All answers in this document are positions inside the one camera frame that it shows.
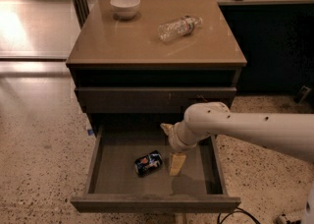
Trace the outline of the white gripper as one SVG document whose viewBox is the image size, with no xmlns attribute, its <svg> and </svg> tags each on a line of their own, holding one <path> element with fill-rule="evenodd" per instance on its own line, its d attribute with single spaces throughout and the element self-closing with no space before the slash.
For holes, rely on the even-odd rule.
<svg viewBox="0 0 314 224">
<path fill-rule="evenodd" d="M 189 152 L 197 146 L 199 139 L 186 125 L 184 121 L 178 122 L 175 125 L 161 123 L 161 129 L 168 136 L 168 141 L 171 148 L 175 152 Z M 169 159 L 169 174 L 178 176 L 183 168 L 186 160 L 185 153 L 171 153 Z"/>
</svg>

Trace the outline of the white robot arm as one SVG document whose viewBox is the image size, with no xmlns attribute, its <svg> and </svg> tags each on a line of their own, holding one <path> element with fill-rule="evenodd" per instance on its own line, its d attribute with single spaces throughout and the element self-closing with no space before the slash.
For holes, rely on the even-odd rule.
<svg viewBox="0 0 314 224">
<path fill-rule="evenodd" d="M 189 106 L 176 124 L 163 123 L 172 150 L 187 153 L 199 142 L 224 135 L 314 162 L 314 115 L 233 113 L 222 102 Z"/>
</svg>

